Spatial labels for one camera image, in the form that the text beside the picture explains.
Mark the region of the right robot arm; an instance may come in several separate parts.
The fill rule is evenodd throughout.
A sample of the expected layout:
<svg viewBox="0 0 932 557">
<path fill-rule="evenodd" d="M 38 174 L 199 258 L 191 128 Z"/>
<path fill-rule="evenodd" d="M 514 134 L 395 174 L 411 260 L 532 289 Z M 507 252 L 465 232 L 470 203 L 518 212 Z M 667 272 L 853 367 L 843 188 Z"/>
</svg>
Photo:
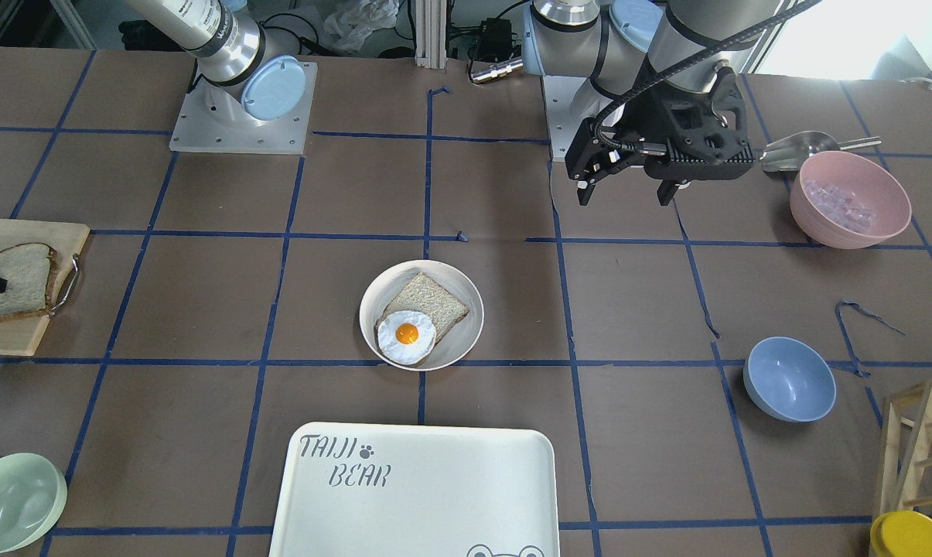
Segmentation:
<svg viewBox="0 0 932 557">
<path fill-rule="evenodd" d="M 218 1 L 146 1 L 178 53 L 0 46 L 0 218 L 80 223 L 232 247 L 243 275 L 290 225 L 297 180 L 269 149 L 265 103 L 308 91 L 302 61 Z"/>
</svg>

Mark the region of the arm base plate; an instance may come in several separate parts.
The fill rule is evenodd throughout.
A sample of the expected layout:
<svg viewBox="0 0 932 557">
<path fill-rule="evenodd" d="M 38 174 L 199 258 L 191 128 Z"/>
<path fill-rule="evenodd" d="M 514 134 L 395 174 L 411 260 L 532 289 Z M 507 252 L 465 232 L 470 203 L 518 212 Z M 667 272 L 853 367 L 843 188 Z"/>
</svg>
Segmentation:
<svg viewBox="0 0 932 557">
<path fill-rule="evenodd" d="M 268 121 L 250 116 L 222 89 L 200 82 L 184 95 L 169 147 L 194 154 L 302 155 L 319 67 L 313 61 L 300 61 L 299 68 L 304 78 L 299 102 Z"/>
<path fill-rule="evenodd" d="M 564 162 L 582 120 L 599 115 L 612 99 L 599 93 L 588 77 L 545 75 L 542 85 L 551 159 Z"/>
</svg>

